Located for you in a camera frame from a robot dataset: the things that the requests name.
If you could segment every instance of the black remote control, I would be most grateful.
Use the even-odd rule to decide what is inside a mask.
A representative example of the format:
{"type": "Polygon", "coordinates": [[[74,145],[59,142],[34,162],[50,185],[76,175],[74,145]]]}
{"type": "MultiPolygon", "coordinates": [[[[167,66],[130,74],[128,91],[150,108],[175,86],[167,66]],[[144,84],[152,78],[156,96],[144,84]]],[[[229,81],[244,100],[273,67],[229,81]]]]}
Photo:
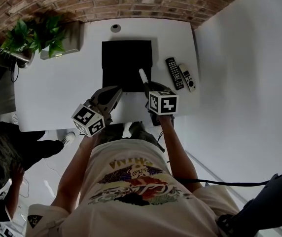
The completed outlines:
{"type": "Polygon", "coordinates": [[[170,74],[172,76],[176,90],[184,88],[184,84],[183,84],[182,79],[180,77],[180,72],[178,70],[178,67],[176,65],[174,58],[173,57],[168,58],[165,61],[166,61],[167,67],[170,71],[170,74]]]}

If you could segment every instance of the white table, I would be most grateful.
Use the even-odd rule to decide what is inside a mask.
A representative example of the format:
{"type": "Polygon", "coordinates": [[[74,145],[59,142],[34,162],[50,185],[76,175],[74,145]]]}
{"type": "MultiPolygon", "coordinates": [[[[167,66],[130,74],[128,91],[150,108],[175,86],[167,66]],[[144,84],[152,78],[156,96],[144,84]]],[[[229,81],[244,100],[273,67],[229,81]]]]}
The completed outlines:
{"type": "MultiPolygon", "coordinates": [[[[190,115],[199,106],[199,77],[194,40],[190,24],[164,19],[112,19],[85,23],[80,52],[51,60],[41,60],[35,54],[32,65],[20,69],[15,82],[15,104],[21,131],[73,128],[71,115],[102,87],[102,41],[151,40],[152,81],[175,90],[165,59],[174,57],[177,64],[187,65],[193,75],[196,90],[187,85],[178,90],[179,110],[176,116],[190,115]],[[112,25],[121,31],[110,31],[112,25]]],[[[113,123],[149,121],[144,107],[144,93],[124,93],[111,113],[113,123]]]]}

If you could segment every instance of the black laptop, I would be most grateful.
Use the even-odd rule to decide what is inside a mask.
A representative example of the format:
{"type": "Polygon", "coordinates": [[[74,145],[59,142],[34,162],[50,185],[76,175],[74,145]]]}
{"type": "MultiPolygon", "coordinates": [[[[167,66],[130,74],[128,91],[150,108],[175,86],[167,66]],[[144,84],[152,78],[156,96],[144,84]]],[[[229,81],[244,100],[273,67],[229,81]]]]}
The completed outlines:
{"type": "Polygon", "coordinates": [[[152,46],[150,40],[103,41],[103,87],[118,85],[124,92],[144,92],[139,69],[151,80],[152,46]]]}

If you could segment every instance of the green leaves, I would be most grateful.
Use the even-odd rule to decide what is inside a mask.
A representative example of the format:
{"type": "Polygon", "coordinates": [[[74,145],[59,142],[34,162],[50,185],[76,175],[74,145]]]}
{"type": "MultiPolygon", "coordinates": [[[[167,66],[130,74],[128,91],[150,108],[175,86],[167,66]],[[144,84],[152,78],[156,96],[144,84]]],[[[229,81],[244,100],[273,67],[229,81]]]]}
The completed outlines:
{"type": "Polygon", "coordinates": [[[21,19],[17,20],[17,24],[14,29],[16,35],[27,36],[27,25],[23,20],[21,19]]]}
{"type": "Polygon", "coordinates": [[[27,22],[19,19],[14,29],[7,32],[7,38],[1,48],[10,52],[24,49],[41,52],[49,47],[50,58],[55,51],[65,52],[62,44],[65,30],[59,25],[60,19],[60,16],[48,14],[27,22]]]}
{"type": "Polygon", "coordinates": [[[65,52],[63,45],[62,45],[62,41],[56,40],[49,46],[49,58],[51,58],[52,54],[55,51],[65,52]]]}

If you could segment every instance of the graphic print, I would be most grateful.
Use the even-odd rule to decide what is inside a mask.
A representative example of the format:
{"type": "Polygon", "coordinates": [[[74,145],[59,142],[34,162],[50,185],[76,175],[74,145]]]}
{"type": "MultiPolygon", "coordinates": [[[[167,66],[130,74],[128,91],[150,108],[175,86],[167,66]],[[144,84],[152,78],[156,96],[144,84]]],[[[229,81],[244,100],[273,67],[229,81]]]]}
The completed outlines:
{"type": "Polygon", "coordinates": [[[112,168],[123,167],[107,174],[98,183],[108,189],[94,194],[88,204],[119,201],[139,206],[160,205],[175,202],[179,198],[193,198],[192,194],[184,193],[170,180],[173,178],[163,170],[152,167],[150,161],[143,158],[114,160],[112,168]]]}
{"type": "Polygon", "coordinates": [[[42,219],[42,216],[39,215],[29,215],[27,217],[29,224],[31,225],[32,228],[34,228],[38,222],[42,219]]]}

